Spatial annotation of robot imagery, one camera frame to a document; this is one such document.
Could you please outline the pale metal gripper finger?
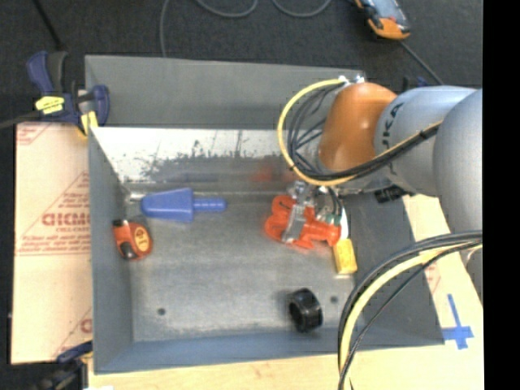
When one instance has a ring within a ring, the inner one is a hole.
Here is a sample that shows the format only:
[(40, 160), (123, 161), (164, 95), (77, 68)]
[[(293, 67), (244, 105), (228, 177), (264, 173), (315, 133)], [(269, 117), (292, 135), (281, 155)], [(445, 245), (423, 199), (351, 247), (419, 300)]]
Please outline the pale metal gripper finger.
[(305, 223), (306, 218), (303, 214), (291, 214), (287, 227), (282, 233), (282, 241), (284, 243), (293, 243), (299, 240)]

